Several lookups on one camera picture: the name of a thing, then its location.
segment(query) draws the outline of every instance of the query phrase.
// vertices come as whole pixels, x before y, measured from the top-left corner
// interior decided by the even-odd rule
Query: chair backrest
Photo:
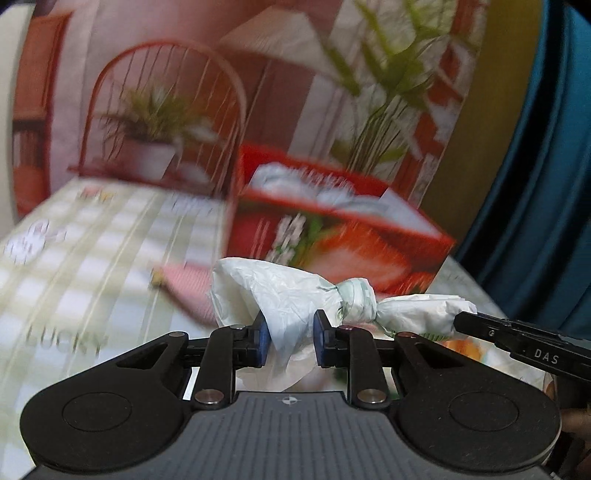
[[[242,141],[246,115],[244,87],[230,64],[212,49],[175,40],[157,40],[125,50],[100,73],[90,98],[80,152],[79,171],[99,160],[116,162],[122,147],[118,124],[104,114],[122,113],[127,90],[162,87],[182,96],[211,120],[223,142],[186,148],[171,168],[192,163],[211,179],[219,194]]]

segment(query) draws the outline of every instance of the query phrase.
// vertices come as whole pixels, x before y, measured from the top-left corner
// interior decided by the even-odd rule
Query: white plastic bag
[[[253,390],[282,391],[316,364],[312,329],[314,313],[324,309],[338,326],[341,298],[319,275],[262,260],[222,258],[213,267],[212,303],[218,324],[251,325],[259,310],[267,320],[272,345],[261,369],[237,372]]]
[[[333,285],[319,275],[262,260],[223,258],[213,267],[211,298],[221,326],[251,325],[262,311],[271,347],[263,368],[242,368],[249,390],[283,391],[316,365],[314,313],[323,309],[332,326],[377,321],[390,331],[451,336],[453,319],[476,307],[457,296],[410,295],[376,301],[364,278]]]

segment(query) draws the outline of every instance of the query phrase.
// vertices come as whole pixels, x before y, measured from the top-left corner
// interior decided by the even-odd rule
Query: red box
[[[255,145],[241,147],[229,199],[231,228],[227,257],[256,258],[321,275],[331,283],[367,278],[376,292],[424,292],[454,245],[428,217],[391,190],[399,219],[345,212],[313,200],[282,199],[249,187],[259,165],[278,162],[296,168],[317,184],[347,183],[357,195],[381,197],[388,185],[289,157]]]

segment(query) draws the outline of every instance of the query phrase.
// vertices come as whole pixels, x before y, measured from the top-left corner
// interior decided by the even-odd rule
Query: pink fabric
[[[207,295],[212,286],[209,267],[196,264],[168,264],[160,267],[169,293],[198,321],[217,326],[212,301]]]

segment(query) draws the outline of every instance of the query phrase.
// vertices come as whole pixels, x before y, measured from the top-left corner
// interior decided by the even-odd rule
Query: red chair
[[[21,217],[51,193],[49,137],[53,90],[70,15],[33,18],[22,48],[12,117],[14,192]]]
[[[198,105],[223,139],[185,148],[180,157],[175,156],[162,180],[157,181],[146,180],[126,166],[121,154],[121,127],[104,117],[124,111],[127,90],[153,86]],[[81,176],[116,177],[219,197],[225,191],[244,135],[245,115],[242,82],[218,53],[202,45],[174,40],[140,44],[117,55],[100,73],[90,98],[80,161],[73,170]],[[204,172],[209,179],[205,183]]]

